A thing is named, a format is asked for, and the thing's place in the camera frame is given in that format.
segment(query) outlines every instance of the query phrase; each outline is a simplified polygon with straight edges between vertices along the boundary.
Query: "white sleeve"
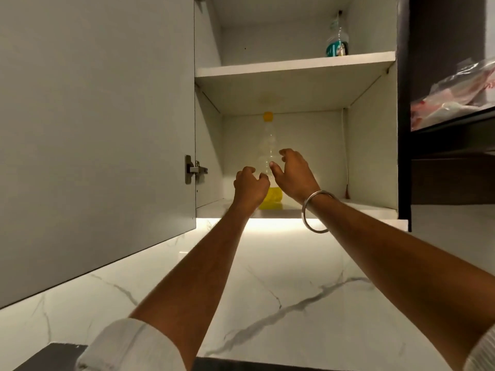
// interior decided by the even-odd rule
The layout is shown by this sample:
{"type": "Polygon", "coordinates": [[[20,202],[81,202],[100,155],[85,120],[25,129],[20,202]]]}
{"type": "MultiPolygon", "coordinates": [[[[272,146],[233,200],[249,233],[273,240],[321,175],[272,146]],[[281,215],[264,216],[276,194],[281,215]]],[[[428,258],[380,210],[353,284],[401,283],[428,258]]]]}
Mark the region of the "white sleeve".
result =
{"type": "Polygon", "coordinates": [[[493,370],[495,370],[495,325],[478,341],[464,365],[464,371],[493,370]]]}
{"type": "Polygon", "coordinates": [[[76,362],[76,371],[186,371],[176,346],[136,319],[118,320],[96,337],[76,362]]]}

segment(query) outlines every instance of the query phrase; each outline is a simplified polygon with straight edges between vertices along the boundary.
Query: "bottle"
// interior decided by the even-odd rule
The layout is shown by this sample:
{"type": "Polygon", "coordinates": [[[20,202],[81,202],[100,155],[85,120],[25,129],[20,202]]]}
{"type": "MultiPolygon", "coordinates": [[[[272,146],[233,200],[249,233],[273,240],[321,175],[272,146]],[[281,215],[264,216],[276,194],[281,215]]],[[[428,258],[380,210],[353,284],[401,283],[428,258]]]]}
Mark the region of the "bottle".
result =
{"type": "Polygon", "coordinates": [[[330,25],[330,37],[327,40],[327,57],[347,56],[349,54],[349,35],[342,27],[342,11],[330,25]]]}
{"type": "Polygon", "coordinates": [[[275,182],[270,161],[280,160],[279,149],[277,146],[277,137],[275,126],[273,125],[273,113],[265,112],[263,115],[263,133],[259,143],[259,160],[257,172],[264,173],[270,180],[270,188],[266,194],[263,203],[259,206],[261,210],[282,209],[282,189],[275,182]]]}

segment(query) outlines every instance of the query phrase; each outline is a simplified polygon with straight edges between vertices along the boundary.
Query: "yellow bottle cap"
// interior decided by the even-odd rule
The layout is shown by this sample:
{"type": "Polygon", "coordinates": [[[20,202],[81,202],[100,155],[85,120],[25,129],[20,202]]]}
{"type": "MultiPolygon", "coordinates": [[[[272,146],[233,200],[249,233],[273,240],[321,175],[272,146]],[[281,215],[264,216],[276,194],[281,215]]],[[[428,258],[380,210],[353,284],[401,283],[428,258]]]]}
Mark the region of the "yellow bottle cap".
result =
{"type": "Polygon", "coordinates": [[[265,122],[272,122],[273,121],[273,113],[272,112],[265,112],[263,114],[263,120],[265,122]]]}

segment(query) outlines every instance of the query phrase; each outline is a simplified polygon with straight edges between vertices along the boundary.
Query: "silver bangle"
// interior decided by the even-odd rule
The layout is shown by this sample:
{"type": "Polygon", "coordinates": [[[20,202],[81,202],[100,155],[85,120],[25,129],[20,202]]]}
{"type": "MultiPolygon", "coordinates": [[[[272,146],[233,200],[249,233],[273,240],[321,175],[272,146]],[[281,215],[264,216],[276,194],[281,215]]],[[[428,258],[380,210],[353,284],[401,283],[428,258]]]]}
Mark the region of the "silver bangle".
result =
{"type": "Polygon", "coordinates": [[[314,192],[312,193],[303,203],[302,205],[302,210],[301,210],[301,218],[302,218],[302,222],[306,225],[306,228],[308,228],[309,230],[311,231],[314,231],[315,233],[319,233],[319,234],[323,234],[323,233],[327,233],[329,230],[328,229],[325,229],[325,230],[314,230],[312,227],[309,226],[307,220],[306,220],[306,206],[308,205],[309,201],[311,199],[313,199],[313,196],[316,196],[318,194],[326,194],[328,196],[330,196],[331,198],[335,199],[335,200],[338,200],[334,194],[332,193],[329,193],[328,191],[325,191],[325,190],[320,190],[320,191],[317,191],[317,192],[314,192]]]}

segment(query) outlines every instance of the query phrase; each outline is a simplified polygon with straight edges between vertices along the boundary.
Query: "bottle label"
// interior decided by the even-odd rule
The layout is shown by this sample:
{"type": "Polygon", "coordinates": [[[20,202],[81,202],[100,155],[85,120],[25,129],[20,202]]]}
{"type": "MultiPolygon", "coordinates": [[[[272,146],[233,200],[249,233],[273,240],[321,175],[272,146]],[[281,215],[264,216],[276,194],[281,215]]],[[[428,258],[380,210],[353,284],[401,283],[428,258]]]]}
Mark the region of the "bottle label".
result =
{"type": "Polygon", "coordinates": [[[327,57],[347,56],[349,54],[348,44],[337,40],[327,47],[327,57]]]}

